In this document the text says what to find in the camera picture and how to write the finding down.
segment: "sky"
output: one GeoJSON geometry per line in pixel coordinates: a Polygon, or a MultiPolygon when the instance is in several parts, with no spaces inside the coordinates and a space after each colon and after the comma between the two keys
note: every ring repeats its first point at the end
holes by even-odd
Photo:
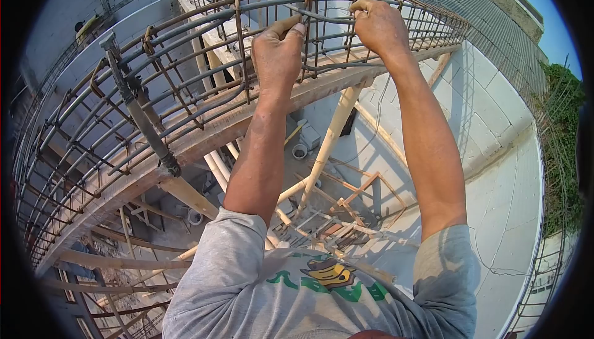
{"type": "Polygon", "coordinates": [[[549,58],[549,63],[558,63],[563,65],[565,57],[569,54],[567,60],[571,72],[582,79],[582,69],[577,59],[577,53],[573,46],[573,41],[565,26],[559,11],[552,0],[528,0],[534,8],[542,15],[545,32],[540,39],[539,46],[549,58]]]}

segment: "right hand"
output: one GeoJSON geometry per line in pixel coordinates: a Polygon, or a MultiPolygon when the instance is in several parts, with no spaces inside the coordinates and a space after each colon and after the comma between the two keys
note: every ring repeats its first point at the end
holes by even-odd
{"type": "Polygon", "coordinates": [[[386,55],[410,55],[408,29],[400,11],[387,2],[357,0],[349,8],[355,13],[355,33],[381,58],[386,55]]]}

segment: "worker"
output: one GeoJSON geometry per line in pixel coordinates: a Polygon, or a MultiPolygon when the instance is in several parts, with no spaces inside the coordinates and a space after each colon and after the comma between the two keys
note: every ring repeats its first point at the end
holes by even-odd
{"type": "Polygon", "coordinates": [[[283,183],[285,117],[302,64],[305,28],[293,16],[253,41],[256,111],[219,215],[205,226],[167,309],[165,339],[472,337],[478,264],[456,142],[411,54],[400,12],[376,0],[358,0],[351,11],[356,34],[381,57],[398,92],[421,218],[414,299],[328,253],[264,251],[283,183]]]}

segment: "green foliage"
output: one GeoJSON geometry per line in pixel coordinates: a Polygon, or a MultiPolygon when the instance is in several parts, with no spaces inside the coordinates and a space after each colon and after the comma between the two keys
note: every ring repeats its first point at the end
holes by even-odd
{"type": "Polygon", "coordinates": [[[579,107],[585,100],[582,82],[560,64],[541,64],[548,90],[537,110],[546,112],[540,140],[545,160],[545,236],[576,231],[581,224],[582,200],[575,175],[575,135],[579,107]]]}

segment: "green lettering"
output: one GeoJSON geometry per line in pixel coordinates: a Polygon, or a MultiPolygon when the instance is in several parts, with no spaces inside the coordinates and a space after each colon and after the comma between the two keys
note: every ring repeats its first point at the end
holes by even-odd
{"type": "Polygon", "coordinates": [[[332,289],[332,292],[337,293],[348,302],[356,303],[359,301],[359,298],[361,297],[361,286],[363,286],[363,283],[359,281],[352,288],[347,289],[346,286],[335,287],[334,289],[332,289]]]}
{"type": "Polygon", "coordinates": [[[366,287],[375,301],[383,300],[385,295],[389,294],[388,290],[386,290],[379,282],[375,282],[373,285],[366,287]]]}
{"type": "Polygon", "coordinates": [[[305,286],[316,293],[330,293],[324,285],[320,284],[318,280],[310,277],[301,277],[301,286],[305,286]]]}
{"type": "Polygon", "coordinates": [[[266,282],[269,282],[271,284],[277,284],[280,282],[280,277],[283,277],[283,283],[285,284],[286,287],[290,287],[292,289],[295,290],[299,290],[299,286],[297,286],[296,284],[294,284],[291,279],[289,279],[289,276],[291,275],[291,272],[289,271],[278,271],[276,273],[276,276],[274,278],[271,278],[270,280],[266,280],[266,282]]]}

